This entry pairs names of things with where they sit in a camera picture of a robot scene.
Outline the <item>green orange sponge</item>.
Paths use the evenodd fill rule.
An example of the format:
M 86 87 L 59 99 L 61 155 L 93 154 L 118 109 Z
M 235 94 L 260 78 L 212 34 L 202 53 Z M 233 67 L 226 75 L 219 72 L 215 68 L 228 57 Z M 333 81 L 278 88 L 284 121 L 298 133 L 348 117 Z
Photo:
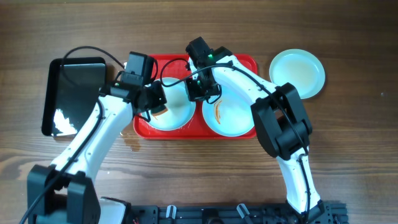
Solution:
M 167 111 L 168 111 L 168 109 L 165 105 L 159 105 L 155 108 L 152 108 L 150 113 L 152 116 L 159 116 Z

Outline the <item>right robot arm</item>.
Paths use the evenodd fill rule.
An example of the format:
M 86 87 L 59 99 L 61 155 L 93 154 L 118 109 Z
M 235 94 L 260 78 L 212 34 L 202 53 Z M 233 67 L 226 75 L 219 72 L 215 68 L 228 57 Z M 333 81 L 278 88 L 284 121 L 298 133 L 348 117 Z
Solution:
M 209 48 L 202 37 L 189 42 L 184 79 L 190 101 L 220 99 L 226 87 L 250 105 L 254 128 L 262 148 L 277 159 L 287 187 L 287 203 L 303 223 L 315 219 L 321 202 L 312 180 L 308 159 L 312 125 L 297 89 L 277 86 L 243 66 L 225 47 Z

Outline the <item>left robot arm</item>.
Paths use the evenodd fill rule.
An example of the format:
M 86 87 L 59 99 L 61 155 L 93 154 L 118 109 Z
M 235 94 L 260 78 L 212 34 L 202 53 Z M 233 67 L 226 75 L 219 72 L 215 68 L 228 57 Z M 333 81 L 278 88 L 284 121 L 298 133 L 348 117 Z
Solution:
M 94 181 L 119 133 L 141 113 L 166 110 L 156 60 L 130 52 L 124 70 L 99 90 L 89 118 L 48 167 L 35 165 L 27 178 L 28 209 L 21 223 L 135 223 L 131 204 L 98 198 Z

